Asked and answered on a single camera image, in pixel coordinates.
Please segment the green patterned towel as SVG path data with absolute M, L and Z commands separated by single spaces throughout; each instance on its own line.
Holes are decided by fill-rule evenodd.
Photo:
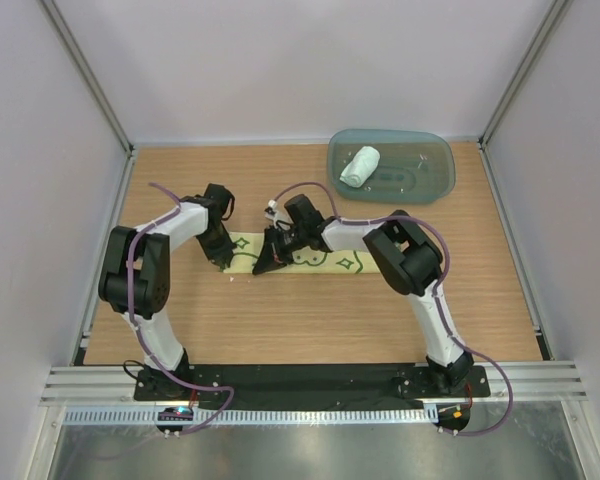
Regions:
M 263 246 L 263 233 L 232 232 L 235 243 L 230 267 L 223 269 L 227 274 L 251 274 Z M 293 263 L 275 271 L 275 274 L 377 274 L 372 256 L 366 252 L 339 251 L 325 253 L 304 248 L 293 254 Z

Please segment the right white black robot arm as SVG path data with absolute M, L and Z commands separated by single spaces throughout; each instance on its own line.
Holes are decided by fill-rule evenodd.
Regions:
M 433 389 L 452 396 L 466 382 L 473 357 L 459 345 L 443 299 L 444 255 L 431 239 L 433 230 L 403 210 L 367 220 L 324 218 L 320 212 L 294 214 L 264 230 L 254 275 L 294 263 L 304 248 L 325 253 L 361 251 L 371 255 L 388 286 L 405 297 L 420 325 Z

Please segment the light mint green towel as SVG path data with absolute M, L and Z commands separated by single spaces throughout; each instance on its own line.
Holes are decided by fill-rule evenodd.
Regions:
M 361 188 L 379 165 L 380 152 L 372 146 L 363 146 L 346 165 L 339 180 L 352 188 Z

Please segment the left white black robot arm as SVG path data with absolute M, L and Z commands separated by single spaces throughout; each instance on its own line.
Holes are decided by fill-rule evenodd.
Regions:
M 224 222 L 234 206 L 234 195 L 213 184 L 203 195 L 177 198 L 174 208 L 154 220 L 117 226 L 109 234 L 98 295 L 130 326 L 144 352 L 144 367 L 158 374 L 157 388 L 171 400 L 184 398 L 192 386 L 186 350 L 166 309 L 171 254 L 195 238 L 212 265 L 228 268 L 235 243 Z

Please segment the teal transparent plastic basin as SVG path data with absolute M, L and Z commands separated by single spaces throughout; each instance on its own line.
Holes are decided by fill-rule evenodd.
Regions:
M 355 157 L 378 158 L 374 170 L 358 186 L 342 179 Z M 450 145 L 426 132 L 346 129 L 329 141 L 327 174 L 343 198 L 371 203 L 425 205 L 448 195 L 456 184 Z

